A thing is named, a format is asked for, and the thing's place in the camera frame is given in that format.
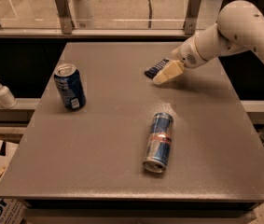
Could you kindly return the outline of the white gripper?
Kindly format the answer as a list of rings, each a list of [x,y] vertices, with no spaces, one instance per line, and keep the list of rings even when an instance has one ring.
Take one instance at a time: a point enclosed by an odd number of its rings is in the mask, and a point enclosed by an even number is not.
[[[184,73],[185,67],[194,69],[207,63],[198,52],[196,36],[192,36],[172,51],[175,60],[170,60],[154,77],[153,82],[161,85]]]

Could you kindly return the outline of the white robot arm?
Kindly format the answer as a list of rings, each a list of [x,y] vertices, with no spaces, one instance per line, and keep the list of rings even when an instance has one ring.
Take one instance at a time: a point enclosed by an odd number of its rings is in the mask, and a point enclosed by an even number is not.
[[[214,25],[174,49],[173,58],[153,77],[153,82],[163,84],[187,68],[248,50],[264,63],[264,16],[252,3],[236,0],[221,9]]]

